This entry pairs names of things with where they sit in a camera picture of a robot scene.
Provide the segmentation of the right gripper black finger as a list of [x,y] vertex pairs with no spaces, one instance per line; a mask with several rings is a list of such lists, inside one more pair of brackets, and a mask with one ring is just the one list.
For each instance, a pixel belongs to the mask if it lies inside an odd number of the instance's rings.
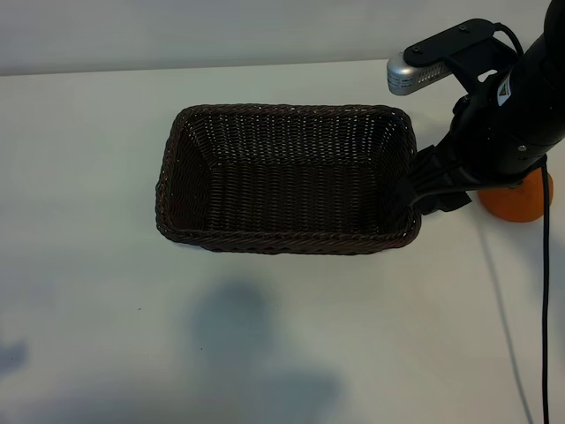
[[402,178],[401,200],[414,208],[462,208],[466,205],[466,192],[417,193],[410,180]]
[[454,170],[449,167],[413,165],[403,178],[409,179],[417,193],[456,193],[462,190]]

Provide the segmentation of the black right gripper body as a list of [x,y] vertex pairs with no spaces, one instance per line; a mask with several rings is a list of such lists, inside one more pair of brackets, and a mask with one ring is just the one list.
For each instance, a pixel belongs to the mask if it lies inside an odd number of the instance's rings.
[[[516,65],[490,76],[454,107],[448,134],[418,153],[416,166],[444,166],[466,192],[515,187],[541,166],[560,140],[560,74]],[[459,208],[417,208],[424,215]]]

